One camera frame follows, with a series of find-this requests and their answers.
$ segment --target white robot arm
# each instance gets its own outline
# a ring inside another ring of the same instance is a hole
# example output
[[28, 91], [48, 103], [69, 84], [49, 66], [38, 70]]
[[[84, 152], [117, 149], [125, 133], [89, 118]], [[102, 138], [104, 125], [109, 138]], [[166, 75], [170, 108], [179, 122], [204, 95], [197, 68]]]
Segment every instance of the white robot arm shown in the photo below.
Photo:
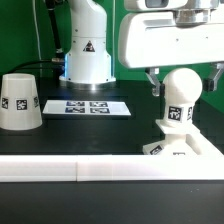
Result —
[[106, 51], [107, 15], [92, 0], [68, 0], [71, 9], [72, 43], [66, 55], [62, 85], [81, 89], [113, 84], [111, 56]]
[[[162, 66], [212, 62], [216, 65], [212, 77], [220, 77], [224, 71], [224, 7], [219, 0], [124, 0], [124, 3], [128, 10], [143, 11], [128, 14], [121, 23], [118, 55], [124, 66], [146, 68], [155, 85], [160, 85], [156, 68]], [[176, 69], [166, 76], [163, 85], [165, 114], [156, 123], [166, 137], [144, 146], [143, 152], [222, 156], [192, 124], [194, 104], [202, 91], [196, 72]], [[154, 95], [158, 96], [159, 90], [156, 88]]]

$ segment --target upside-down cup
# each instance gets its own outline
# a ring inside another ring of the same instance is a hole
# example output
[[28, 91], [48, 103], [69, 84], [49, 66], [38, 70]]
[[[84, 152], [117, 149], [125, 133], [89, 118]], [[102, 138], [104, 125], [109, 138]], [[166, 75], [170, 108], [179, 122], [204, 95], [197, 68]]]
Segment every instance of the upside-down cup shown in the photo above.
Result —
[[29, 130], [42, 125], [35, 77], [30, 74], [3, 75], [0, 127], [7, 130]]

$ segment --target green wall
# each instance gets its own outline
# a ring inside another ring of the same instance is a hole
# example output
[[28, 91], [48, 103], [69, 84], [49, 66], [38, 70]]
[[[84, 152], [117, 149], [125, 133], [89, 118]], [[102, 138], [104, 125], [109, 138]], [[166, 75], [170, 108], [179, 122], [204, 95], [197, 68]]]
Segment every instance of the green wall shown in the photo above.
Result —
[[[116, 0], [115, 33], [113, 33], [113, 0], [96, 0], [96, 2], [102, 5], [107, 11], [107, 50], [112, 55], [114, 36], [114, 49], [116, 56], [119, 24], [128, 12], [124, 9], [123, 1]], [[43, 0], [36, 0], [36, 10], [40, 31], [42, 59], [50, 59], [54, 57], [54, 44], [52, 41], [53, 35]], [[58, 6], [56, 9], [60, 38], [65, 52], [68, 52], [70, 49], [71, 30], [69, 12], [68, 4]], [[32, 0], [1, 0], [0, 15], [0, 74], [2, 75], [20, 63], [37, 60], [38, 51], [32, 11]], [[114, 74], [117, 79], [147, 80], [144, 74], [144, 69], [126, 69], [118, 62], [117, 56], [113, 58], [113, 62], [115, 65]], [[201, 78], [207, 77], [211, 70], [208, 64], [188, 65], [184, 67], [193, 68], [198, 72]], [[174, 69], [174, 67], [162, 68], [159, 75], [160, 79], [162, 80], [163, 77], [172, 69]], [[46, 70], [42, 74], [38, 74], [38, 71], [33, 70], [28, 72], [42, 76], [52, 75], [50, 70]], [[218, 91], [202, 94], [202, 98], [204, 100], [222, 112], [224, 112], [223, 87], [224, 78], [221, 78]]]

